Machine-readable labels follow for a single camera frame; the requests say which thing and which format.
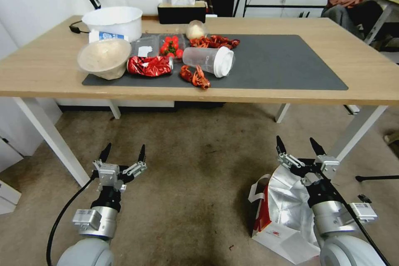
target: crawfish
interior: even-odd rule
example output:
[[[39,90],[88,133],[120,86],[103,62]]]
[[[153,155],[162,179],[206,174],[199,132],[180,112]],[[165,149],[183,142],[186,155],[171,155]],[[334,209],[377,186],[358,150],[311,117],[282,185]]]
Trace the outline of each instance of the crawfish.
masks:
[[[229,49],[233,49],[237,47],[239,43],[240,43],[239,39],[229,40],[227,37],[222,37],[220,35],[211,35],[210,37],[200,37],[197,39],[190,39],[191,46],[198,48],[227,47]]]
[[[199,86],[202,89],[208,89],[211,87],[211,83],[205,78],[204,72],[200,66],[196,66],[197,70],[194,72],[194,74],[192,74],[188,68],[188,65],[184,65],[180,70],[180,76],[184,80],[191,82],[194,86]]]

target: paper bag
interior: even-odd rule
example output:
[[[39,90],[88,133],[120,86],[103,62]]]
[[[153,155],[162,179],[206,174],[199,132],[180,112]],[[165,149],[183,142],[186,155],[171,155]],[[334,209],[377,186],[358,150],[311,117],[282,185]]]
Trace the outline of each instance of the paper bag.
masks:
[[[255,194],[259,180],[268,177],[270,180],[264,191]],[[318,256],[314,215],[300,178],[279,166],[273,175],[259,180],[252,185],[248,196],[250,202],[260,200],[252,239],[295,265]]]

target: beige bowl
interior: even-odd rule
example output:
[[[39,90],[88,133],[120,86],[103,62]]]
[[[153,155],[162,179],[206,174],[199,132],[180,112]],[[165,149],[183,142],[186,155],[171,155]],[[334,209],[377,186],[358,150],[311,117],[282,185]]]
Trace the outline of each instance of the beige bowl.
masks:
[[[124,39],[102,39],[84,46],[78,53],[80,68],[98,77],[112,80],[122,77],[132,46]]]

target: white cup lid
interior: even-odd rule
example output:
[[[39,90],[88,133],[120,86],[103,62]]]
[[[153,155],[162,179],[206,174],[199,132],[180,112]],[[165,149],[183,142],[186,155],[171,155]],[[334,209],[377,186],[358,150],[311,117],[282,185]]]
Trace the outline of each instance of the white cup lid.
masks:
[[[213,72],[216,77],[227,76],[233,65],[234,52],[227,47],[220,47],[215,55]]]

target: brown carpet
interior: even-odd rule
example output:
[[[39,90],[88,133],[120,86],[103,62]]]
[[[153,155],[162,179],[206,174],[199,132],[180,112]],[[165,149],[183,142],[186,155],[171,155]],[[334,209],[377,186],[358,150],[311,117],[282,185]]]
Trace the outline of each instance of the brown carpet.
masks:
[[[277,110],[278,105],[228,103],[124,113],[120,120],[110,112],[64,113],[57,127],[87,172],[108,142],[108,162],[119,164],[134,162],[146,144],[148,170],[122,195],[111,243],[116,265],[290,265],[250,239],[249,188],[277,167],[277,134],[290,153],[312,158],[309,137],[328,151],[353,116],[342,106],[294,105],[276,124]],[[379,219],[367,230],[392,265],[398,265],[399,181],[360,184],[354,176],[399,174],[398,159],[382,138],[397,129],[399,108],[390,108],[334,180],[349,202],[360,193],[371,198]],[[50,229],[78,185],[45,143],[0,179],[22,193],[15,211],[0,215],[0,265],[44,265]],[[80,239],[71,219],[76,209],[90,207],[96,188],[91,184],[65,213],[53,243],[54,265]]]

